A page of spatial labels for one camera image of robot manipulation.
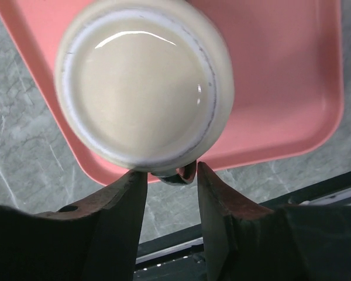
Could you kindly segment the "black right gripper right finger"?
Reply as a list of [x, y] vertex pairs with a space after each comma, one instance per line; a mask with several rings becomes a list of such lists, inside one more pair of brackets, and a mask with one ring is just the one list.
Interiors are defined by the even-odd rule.
[[271, 210], [197, 168], [208, 280], [351, 280], [351, 206]]

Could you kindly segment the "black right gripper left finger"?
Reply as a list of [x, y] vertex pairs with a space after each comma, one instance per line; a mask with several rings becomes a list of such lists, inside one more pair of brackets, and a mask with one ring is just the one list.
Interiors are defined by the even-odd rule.
[[146, 197], [127, 172], [56, 212], [0, 205], [0, 280], [132, 280]]

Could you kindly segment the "cream mug black handle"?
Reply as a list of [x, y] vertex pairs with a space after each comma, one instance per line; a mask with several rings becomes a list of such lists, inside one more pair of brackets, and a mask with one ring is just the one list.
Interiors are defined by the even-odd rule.
[[235, 98], [222, 35], [186, 1], [92, 2], [63, 34], [54, 85], [87, 148], [170, 185], [192, 183]]

